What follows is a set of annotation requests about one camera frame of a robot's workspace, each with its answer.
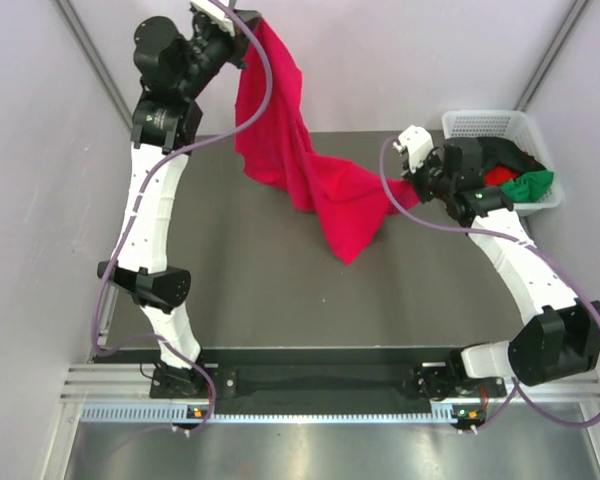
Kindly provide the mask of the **pink t shirt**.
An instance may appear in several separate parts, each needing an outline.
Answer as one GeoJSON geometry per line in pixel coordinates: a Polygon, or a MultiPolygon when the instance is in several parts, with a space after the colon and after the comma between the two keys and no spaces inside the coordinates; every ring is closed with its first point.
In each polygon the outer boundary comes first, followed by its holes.
{"type": "Polygon", "coordinates": [[[271,65],[273,89],[264,113],[235,137],[243,171],[286,191],[295,209],[316,214],[333,255],[350,264],[396,209],[378,174],[314,150],[301,114],[301,70],[266,21],[260,21],[255,36],[271,65]]]}

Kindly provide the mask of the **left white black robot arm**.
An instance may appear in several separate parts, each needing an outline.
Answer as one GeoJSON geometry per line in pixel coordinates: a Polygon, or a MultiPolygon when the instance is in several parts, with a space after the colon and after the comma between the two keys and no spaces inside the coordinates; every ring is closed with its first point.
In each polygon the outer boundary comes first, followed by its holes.
{"type": "Polygon", "coordinates": [[[167,239],[202,119],[197,98],[225,64],[244,68],[262,19],[256,10],[202,1],[192,2],[191,11],[191,37],[164,16],[142,21],[134,33],[141,94],[132,115],[130,184],[119,239],[97,267],[103,284],[128,294],[152,327],[159,358],[150,395],[162,399],[211,392],[186,309],[191,274],[169,265],[167,239]]]}

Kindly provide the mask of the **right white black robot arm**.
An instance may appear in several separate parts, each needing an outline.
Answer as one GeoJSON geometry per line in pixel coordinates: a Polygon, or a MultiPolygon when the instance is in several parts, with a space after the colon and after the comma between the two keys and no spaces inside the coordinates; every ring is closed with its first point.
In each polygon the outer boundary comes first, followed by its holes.
{"type": "Polygon", "coordinates": [[[532,253],[511,199],[484,181],[484,140],[454,137],[435,147],[418,129],[393,147],[404,156],[402,176],[418,198],[441,200],[460,230],[491,261],[518,308],[523,327],[510,341],[453,351],[447,384],[467,396],[484,378],[514,377],[526,386],[593,370],[600,355],[600,303],[586,308],[555,269],[532,253]]]}

